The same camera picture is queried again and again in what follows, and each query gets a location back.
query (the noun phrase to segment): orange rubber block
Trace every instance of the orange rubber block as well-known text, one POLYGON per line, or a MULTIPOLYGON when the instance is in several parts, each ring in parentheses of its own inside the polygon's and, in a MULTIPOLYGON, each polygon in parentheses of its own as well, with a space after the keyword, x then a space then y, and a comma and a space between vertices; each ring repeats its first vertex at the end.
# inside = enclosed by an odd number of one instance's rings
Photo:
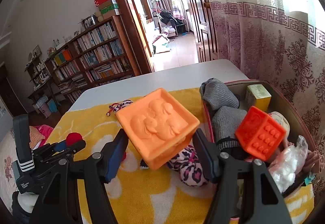
POLYGON ((199 120, 163 88, 116 112, 134 147, 152 170, 184 149, 199 120))
POLYGON ((242 148, 266 161, 278 147, 286 130, 264 111, 252 106, 235 131, 242 148))

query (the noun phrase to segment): red ball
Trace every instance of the red ball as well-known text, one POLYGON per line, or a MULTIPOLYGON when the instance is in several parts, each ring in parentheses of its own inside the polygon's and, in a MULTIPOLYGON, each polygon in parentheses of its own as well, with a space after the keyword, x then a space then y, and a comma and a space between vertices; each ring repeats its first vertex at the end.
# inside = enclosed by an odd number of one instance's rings
POLYGON ((81 134, 78 132, 72 132, 68 134, 67 138, 65 139, 65 142, 67 146, 70 146, 80 140, 82 140, 81 134))

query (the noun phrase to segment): picture frame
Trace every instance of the picture frame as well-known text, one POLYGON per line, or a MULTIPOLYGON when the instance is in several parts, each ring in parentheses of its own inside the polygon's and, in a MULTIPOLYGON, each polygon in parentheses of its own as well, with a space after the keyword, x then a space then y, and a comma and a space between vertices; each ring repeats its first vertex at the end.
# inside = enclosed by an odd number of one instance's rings
POLYGON ((33 49, 33 57, 35 58, 36 56, 39 56, 42 54, 41 48, 39 45, 37 45, 34 49, 33 49))
POLYGON ((96 17, 95 15, 91 15, 85 19, 82 20, 82 25, 85 29, 88 29, 89 27, 96 24, 96 17))

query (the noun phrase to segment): white table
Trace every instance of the white table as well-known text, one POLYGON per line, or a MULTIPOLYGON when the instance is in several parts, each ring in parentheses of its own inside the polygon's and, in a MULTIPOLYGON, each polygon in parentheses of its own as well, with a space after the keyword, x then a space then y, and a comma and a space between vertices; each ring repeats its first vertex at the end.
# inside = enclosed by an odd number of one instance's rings
POLYGON ((157 88, 164 88, 167 91, 198 88, 201 83, 212 77, 224 83, 248 79, 226 59, 185 65, 89 89, 82 93, 69 111, 144 96, 157 88))

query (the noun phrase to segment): doorknob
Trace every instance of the doorknob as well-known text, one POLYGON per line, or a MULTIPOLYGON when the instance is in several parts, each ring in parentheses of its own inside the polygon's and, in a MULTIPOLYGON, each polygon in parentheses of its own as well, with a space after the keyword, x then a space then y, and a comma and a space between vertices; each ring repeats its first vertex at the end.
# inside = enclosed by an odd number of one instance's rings
POLYGON ((203 3, 203 6, 206 8, 206 9, 210 9, 211 6, 210 6, 210 2, 204 2, 203 3))

